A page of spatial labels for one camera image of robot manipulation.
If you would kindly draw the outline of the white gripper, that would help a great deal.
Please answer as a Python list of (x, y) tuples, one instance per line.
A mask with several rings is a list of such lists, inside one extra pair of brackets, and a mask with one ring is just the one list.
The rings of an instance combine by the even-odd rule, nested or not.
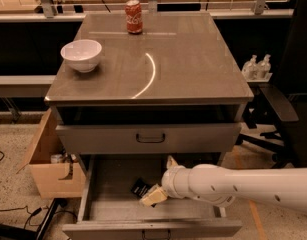
[(189, 188), (190, 169), (184, 166), (177, 166), (177, 161), (169, 155), (167, 157), (166, 172), (162, 177), (162, 187), (158, 184), (151, 187), (140, 199), (144, 206), (154, 206), (171, 198), (191, 198), (192, 191)]

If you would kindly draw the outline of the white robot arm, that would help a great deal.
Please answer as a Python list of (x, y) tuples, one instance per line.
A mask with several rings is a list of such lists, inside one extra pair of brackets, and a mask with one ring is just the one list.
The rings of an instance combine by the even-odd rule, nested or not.
[(140, 203), (151, 206), (169, 198), (217, 207), (244, 198), (307, 215), (307, 168), (237, 170), (212, 164), (187, 168), (169, 157), (161, 183), (149, 189)]

